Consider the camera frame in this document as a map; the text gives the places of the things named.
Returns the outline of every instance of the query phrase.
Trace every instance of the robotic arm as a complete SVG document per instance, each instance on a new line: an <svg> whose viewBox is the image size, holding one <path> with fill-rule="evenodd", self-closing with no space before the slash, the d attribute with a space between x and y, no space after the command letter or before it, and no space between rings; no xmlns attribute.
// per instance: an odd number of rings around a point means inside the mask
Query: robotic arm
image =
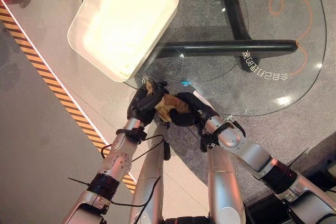
<svg viewBox="0 0 336 224"><path fill-rule="evenodd" d="M106 224L103 215L108 211L120 181L131 168L132 156L137 145L146 137L143 130L153 120L154 107L167 92L164 88L166 82L151 82L151 85L154 92L150 95L145 85L136 92L128 108L128 121L125 127L117 130L117 137L111 146L110 153L62 223ZM244 129L231 116L222 120L212 107L204 104L191 93L179 93L176 96L185 101L192 112L178 114L172 109L170 111L172 121L178 126L196 125L202 136L201 141L205 150L214 148L210 151L211 160L216 159L216 155L220 154L218 146L237 157L249 168L256 179L263 181L273 190L275 196L288 206L289 214L296 223L336 223L336 203L301 174L292 171L262 147L247 140ZM149 158L149 163L155 164L152 158ZM231 202L240 201L239 193L227 194L225 197L230 197ZM140 200L142 198L143 195L140 194L136 201L142 202ZM222 210L223 208L218 206L213 212L210 210L210 216L217 224L226 224L227 219L221 218L226 216L220 212Z"/></svg>
<svg viewBox="0 0 336 224"><path fill-rule="evenodd" d="M193 117L172 111L172 120L177 125L196 123L199 129L205 128L207 133L202 135L203 143L208 148L219 145L247 165L252 175L263 181L289 207L289 214L296 223L336 223L336 203L300 173L247 140L243 128L232 116L222 120L212 107L193 94L176 96L193 108Z"/></svg>
<svg viewBox="0 0 336 224"><path fill-rule="evenodd" d="M111 151L102 162L89 187L79 196L63 224L106 224L103 218L123 177L130 171L137 145L145 139L144 127L156 113L166 82L151 82L153 93L148 95L145 84L134 95L127 111L127 123L117 130Z"/></svg>

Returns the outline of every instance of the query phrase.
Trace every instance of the hazard stripe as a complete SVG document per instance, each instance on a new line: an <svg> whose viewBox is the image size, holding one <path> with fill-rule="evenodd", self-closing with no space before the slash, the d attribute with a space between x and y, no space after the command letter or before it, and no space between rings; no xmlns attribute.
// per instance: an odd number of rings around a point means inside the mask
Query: hazard stripe
<svg viewBox="0 0 336 224"><path fill-rule="evenodd" d="M85 118L80 109L73 102L67 91L62 88L62 85L57 81L54 74L50 71L49 67L45 65L44 61L40 58L34 47L30 44L28 39L20 30L20 27L15 23L6 7L0 2L0 20L8 30L8 32L15 39L16 43L20 46L22 52L26 55L30 63L35 67L36 71L43 78L45 83L50 87L51 91L59 99L60 103L65 107L71 117L76 121L78 126L83 130L88 139L100 152L105 146L104 141L95 128ZM110 150L106 148L103 153L108 155ZM125 175L122 180L131 193L134 194L136 182L130 175Z"/></svg>

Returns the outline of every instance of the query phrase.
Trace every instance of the gray carpet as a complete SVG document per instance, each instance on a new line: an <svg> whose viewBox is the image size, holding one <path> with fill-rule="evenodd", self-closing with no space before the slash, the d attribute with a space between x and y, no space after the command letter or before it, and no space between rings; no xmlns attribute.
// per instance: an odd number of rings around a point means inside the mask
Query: gray carpet
<svg viewBox="0 0 336 224"><path fill-rule="evenodd" d="M299 33L307 29L308 9L303 2L300 2L302 0L285 0L284 14L277 18L269 15L268 0L240 1L245 21L253 38L296 39ZM257 78L252 73L245 73L239 69L233 57L185 57L183 59L154 60L149 68L143 68L137 74L138 84L140 84L140 77L146 73L149 77L167 80L171 93L196 89L223 115L230 113L258 115L282 109L300 99L311 88L319 73L316 66L324 57L326 31L321 0L309 0L309 3L313 12L313 23L308 35L300 41L300 44L308 52L308 62L302 73L289 79L288 82L269 82ZM226 15L221 12L222 7L220 0L181 0L176 17L162 41L232 39ZM327 15L329 15L328 26L334 26L330 9L327 10ZM332 29L328 32L329 36L334 34ZM289 72L290 67L294 69L300 66L302 57L302 53L297 51L292 55L276 59L263 59L261 64L270 69L282 68ZM327 57L333 57L332 49L328 51ZM329 58L327 63L328 69L323 67L328 74L323 73L319 77L322 82L330 78L331 70L335 66L333 58ZM181 81L191 81L193 84L184 87L181 85ZM333 91L334 84L334 82L330 82L331 91L326 93L326 99L316 100L320 92L325 92L318 82L316 89L308 93L308 97L303 99L304 103L301 103L301 106L299 102L295 106L271 115L252 118L240 116L238 119L247 129L250 140L261 144L277 158L288 163L293 159L288 159L289 156L298 156L307 147L314 147L318 143L319 140L314 139L312 134L306 139L303 138L302 130L310 127L305 114L306 116L316 114L326 104L334 103L336 97ZM274 103L277 98L286 96L292 99L288 104L279 106ZM332 121L328 124L328 132L334 132L332 118L335 118L335 109L330 111L328 118ZM284 127L288 127L288 129L281 128L281 123L284 123ZM263 125L273 127L273 130L271 128L263 129ZM322 131L323 123L318 128ZM207 158L206 154L200 152L195 129L173 125L169 134L171 145L178 156L200 180L207 183ZM295 148L292 146L292 141L296 141ZM312 157L309 162L306 162L308 165L305 166L306 169L312 166L315 158ZM247 202L254 202L270 193L262 183L255 181L243 166L236 161L235 165L242 195Z"/></svg>

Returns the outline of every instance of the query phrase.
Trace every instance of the white tray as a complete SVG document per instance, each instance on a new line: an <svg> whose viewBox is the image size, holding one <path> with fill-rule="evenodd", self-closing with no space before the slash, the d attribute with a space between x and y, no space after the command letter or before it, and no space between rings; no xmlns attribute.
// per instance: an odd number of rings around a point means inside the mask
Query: white tray
<svg viewBox="0 0 336 224"><path fill-rule="evenodd" d="M144 63L179 0L84 0L68 30L70 46L104 74L126 81Z"/></svg>

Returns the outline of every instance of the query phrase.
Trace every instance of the glass table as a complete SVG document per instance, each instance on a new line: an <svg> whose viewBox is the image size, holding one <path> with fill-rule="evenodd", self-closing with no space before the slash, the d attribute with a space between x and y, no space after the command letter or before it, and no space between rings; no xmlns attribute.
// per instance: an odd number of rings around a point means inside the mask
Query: glass table
<svg viewBox="0 0 336 224"><path fill-rule="evenodd" d="M221 114L263 115L302 98L323 64L321 0L180 0L135 75L197 91Z"/></svg>

